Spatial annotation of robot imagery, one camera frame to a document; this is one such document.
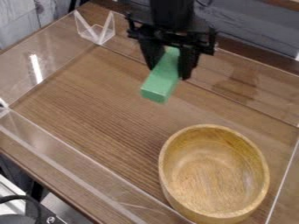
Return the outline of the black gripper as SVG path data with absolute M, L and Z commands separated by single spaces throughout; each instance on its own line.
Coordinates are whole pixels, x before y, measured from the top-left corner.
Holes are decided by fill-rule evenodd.
M 197 4 L 197 0 L 148 0 L 148 3 L 131 0 L 126 13 L 128 36 L 143 38 L 139 44 L 150 69 L 164 56 L 164 46 L 182 47 L 178 68 L 183 81 L 193 76 L 201 53 L 215 53 L 218 33 L 197 15 Z

